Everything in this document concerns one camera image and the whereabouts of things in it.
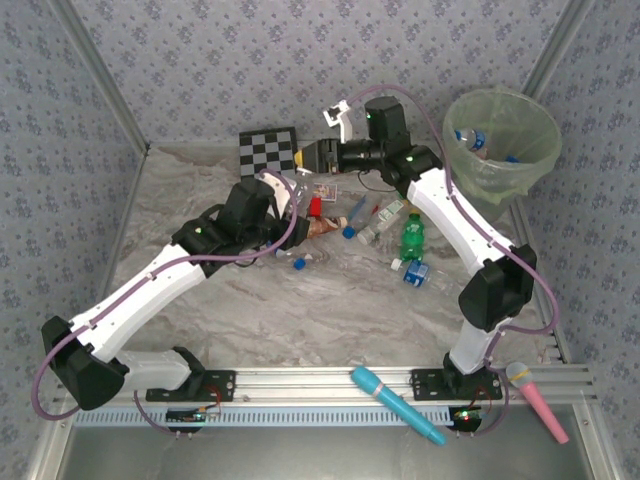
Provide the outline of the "blue toy microphone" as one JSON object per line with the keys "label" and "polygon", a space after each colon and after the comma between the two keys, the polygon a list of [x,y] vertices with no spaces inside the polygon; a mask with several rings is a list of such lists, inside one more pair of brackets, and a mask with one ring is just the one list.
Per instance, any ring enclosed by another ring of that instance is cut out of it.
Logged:
{"label": "blue toy microphone", "polygon": [[446,444],[445,436],[430,420],[388,388],[371,370],[364,366],[358,366],[351,372],[351,379],[362,391],[376,398],[417,433],[435,445],[444,446]]}

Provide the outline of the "right circuit board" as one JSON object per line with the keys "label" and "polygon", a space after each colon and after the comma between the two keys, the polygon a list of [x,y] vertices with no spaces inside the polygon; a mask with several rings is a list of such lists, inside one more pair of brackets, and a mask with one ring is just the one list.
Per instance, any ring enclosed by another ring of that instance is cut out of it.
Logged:
{"label": "right circuit board", "polygon": [[480,428],[486,414],[479,406],[450,407],[449,416],[452,421],[452,424],[448,426],[450,430],[472,434]]}

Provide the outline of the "aluminium front rail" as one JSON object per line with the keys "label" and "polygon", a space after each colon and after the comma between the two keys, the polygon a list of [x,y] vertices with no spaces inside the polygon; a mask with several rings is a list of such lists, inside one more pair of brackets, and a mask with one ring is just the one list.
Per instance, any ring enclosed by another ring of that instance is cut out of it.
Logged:
{"label": "aluminium front rail", "polygon": [[[370,400],[351,379],[351,367],[238,368],[233,399],[226,403],[290,406],[364,405]],[[474,374],[454,391],[445,385],[438,369],[418,367],[374,367],[372,369],[391,390],[410,403],[462,405],[471,401],[492,402],[504,399],[516,403],[524,397],[519,390],[490,373]],[[552,364],[531,368],[533,379],[546,401],[552,405],[597,400],[591,374],[584,365]],[[161,388],[125,385],[120,391],[97,405],[115,406],[137,392],[146,403],[201,405],[213,401],[148,402],[146,391]]]}

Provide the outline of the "bottle with white green label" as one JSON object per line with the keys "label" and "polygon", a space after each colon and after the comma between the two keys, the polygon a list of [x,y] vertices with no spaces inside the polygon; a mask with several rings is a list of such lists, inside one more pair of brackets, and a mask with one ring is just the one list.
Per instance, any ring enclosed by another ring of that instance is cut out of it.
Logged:
{"label": "bottle with white green label", "polygon": [[405,202],[402,200],[394,200],[386,207],[377,212],[377,220],[379,223],[385,223],[391,221],[395,216],[405,207]]}

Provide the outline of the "clear bottle light blue label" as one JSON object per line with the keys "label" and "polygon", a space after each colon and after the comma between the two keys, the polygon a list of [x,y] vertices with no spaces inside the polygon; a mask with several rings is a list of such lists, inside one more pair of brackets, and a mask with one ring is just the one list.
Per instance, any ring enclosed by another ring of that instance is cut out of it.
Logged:
{"label": "clear bottle light blue label", "polygon": [[487,144],[486,133],[473,128],[460,128],[454,130],[456,140],[471,152],[482,151]]}

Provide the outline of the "circuit board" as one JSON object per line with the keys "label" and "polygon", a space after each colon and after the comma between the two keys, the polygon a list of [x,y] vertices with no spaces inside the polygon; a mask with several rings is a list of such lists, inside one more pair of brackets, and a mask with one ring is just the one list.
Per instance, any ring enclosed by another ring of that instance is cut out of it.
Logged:
{"label": "circuit board", "polygon": [[448,426],[450,430],[472,434],[480,428],[486,414],[479,406],[450,407],[449,416],[452,421],[452,424]]}
{"label": "circuit board", "polygon": [[173,408],[165,414],[167,423],[206,423],[221,414],[221,410],[212,406],[198,408]]}

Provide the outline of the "left circuit board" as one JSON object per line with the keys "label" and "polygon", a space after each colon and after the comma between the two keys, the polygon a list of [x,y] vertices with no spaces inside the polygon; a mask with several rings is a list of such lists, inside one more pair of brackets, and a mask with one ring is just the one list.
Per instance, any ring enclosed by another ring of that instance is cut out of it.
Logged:
{"label": "left circuit board", "polygon": [[212,406],[198,408],[173,408],[165,414],[167,423],[206,423],[221,414],[221,410]]}

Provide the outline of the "clear bottle blue label white cap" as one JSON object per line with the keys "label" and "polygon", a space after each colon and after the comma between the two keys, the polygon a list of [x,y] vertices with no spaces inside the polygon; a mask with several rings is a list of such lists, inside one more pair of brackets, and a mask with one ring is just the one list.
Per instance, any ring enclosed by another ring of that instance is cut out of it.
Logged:
{"label": "clear bottle blue label white cap", "polygon": [[390,267],[394,272],[400,272],[402,280],[415,288],[423,285],[430,272],[429,265],[417,259],[402,261],[400,258],[395,258]]}

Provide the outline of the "black grey chessboard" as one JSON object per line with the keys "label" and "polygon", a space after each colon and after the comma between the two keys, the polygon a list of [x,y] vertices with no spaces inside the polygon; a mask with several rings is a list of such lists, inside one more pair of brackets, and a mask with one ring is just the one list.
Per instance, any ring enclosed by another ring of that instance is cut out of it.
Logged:
{"label": "black grey chessboard", "polygon": [[245,131],[238,140],[240,179],[256,177],[265,168],[288,178],[295,176],[298,146],[294,127]]}

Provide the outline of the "bin with green liner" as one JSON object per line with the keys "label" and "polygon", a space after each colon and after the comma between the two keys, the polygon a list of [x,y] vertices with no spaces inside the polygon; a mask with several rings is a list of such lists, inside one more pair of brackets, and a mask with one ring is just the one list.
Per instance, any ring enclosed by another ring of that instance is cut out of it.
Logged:
{"label": "bin with green liner", "polygon": [[[484,131],[486,147],[467,150],[455,138],[454,130],[460,128]],[[476,89],[456,99],[444,116],[442,140],[455,186],[489,221],[550,173],[562,150],[560,128],[551,114],[505,87]],[[508,155],[519,163],[506,162]]]}

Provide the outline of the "aluminium side rail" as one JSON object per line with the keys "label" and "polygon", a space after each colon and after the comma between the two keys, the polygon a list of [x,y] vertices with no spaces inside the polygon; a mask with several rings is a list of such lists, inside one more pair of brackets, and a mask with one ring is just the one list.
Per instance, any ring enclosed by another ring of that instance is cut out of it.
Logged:
{"label": "aluminium side rail", "polygon": [[[551,283],[545,276],[542,254],[536,245],[533,231],[529,225],[525,207],[521,200],[516,199],[509,207],[509,219],[514,231],[514,240],[519,244],[528,244],[536,252],[536,270],[545,281],[547,288],[551,289]],[[535,308],[536,316],[542,326],[548,326],[555,318],[555,310],[545,287],[537,280],[534,281],[531,304]],[[537,337],[537,342],[541,345],[538,353],[538,362],[540,364],[566,364],[571,362],[564,334],[558,327],[559,324],[556,324],[554,330]]]}

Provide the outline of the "aluminium corner post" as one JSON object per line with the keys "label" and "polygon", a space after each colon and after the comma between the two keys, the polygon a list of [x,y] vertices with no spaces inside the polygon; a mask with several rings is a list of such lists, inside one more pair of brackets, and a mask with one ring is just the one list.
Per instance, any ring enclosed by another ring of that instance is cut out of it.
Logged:
{"label": "aluminium corner post", "polygon": [[521,93],[539,100],[596,0],[567,0]]}
{"label": "aluminium corner post", "polygon": [[71,0],[46,0],[124,134],[141,156],[149,144]]}

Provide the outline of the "green soda bottle yellow cap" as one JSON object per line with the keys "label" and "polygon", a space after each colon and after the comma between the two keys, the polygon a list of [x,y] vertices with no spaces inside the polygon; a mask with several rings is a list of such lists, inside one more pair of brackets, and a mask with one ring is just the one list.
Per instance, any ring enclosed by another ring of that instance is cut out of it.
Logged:
{"label": "green soda bottle yellow cap", "polygon": [[424,223],[417,210],[412,210],[403,227],[400,259],[403,262],[421,261],[424,252]]}

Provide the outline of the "pink toy microphone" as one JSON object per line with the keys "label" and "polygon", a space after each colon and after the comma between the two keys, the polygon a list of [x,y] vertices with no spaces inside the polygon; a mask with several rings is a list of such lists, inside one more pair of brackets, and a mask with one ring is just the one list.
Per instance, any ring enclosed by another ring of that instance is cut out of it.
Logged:
{"label": "pink toy microphone", "polygon": [[506,367],[506,376],[528,401],[553,438],[561,445],[568,443],[568,434],[541,394],[530,368],[524,363],[512,362]]}

